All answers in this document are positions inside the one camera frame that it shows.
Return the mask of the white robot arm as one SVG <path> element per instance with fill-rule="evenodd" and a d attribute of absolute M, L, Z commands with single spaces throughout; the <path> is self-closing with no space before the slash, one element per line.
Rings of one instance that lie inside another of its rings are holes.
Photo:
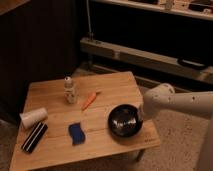
<path fill-rule="evenodd" d="M 163 109 L 211 116 L 196 171 L 213 171 L 213 91 L 177 93 L 168 83 L 146 91 L 139 107 L 140 116 L 153 118 Z"/>

